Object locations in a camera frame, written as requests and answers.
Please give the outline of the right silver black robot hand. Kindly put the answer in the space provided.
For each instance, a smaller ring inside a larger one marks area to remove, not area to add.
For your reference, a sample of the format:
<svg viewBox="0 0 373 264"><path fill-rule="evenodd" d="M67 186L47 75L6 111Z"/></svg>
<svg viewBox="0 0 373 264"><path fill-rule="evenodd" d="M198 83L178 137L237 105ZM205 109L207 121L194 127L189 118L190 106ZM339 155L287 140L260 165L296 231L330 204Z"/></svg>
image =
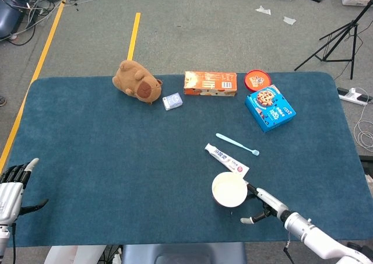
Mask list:
<svg viewBox="0 0 373 264"><path fill-rule="evenodd" d="M241 223L251 225L269 216L274 216L283 223L286 222L286 220L291 215L291 211L289 211L288 207L283 202L275 198L266 190L257 188L247 181L245 183L249 192L249 194L247 195L247 200L257 198L262 202L263 210L256 216L241 218Z"/></svg>

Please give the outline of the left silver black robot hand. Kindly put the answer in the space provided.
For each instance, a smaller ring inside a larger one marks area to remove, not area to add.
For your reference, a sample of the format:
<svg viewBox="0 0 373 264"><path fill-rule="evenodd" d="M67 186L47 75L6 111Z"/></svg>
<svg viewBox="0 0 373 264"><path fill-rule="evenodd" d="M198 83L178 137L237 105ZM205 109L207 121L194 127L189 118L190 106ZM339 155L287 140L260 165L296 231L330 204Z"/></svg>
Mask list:
<svg viewBox="0 0 373 264"><path fill-rule="evenodd" d="M33 206L22 206L24 190L27 187L39 158L28 163L7 168L1 174L1 226L12 225L19 216L42 209L49 199Z"/></svg>

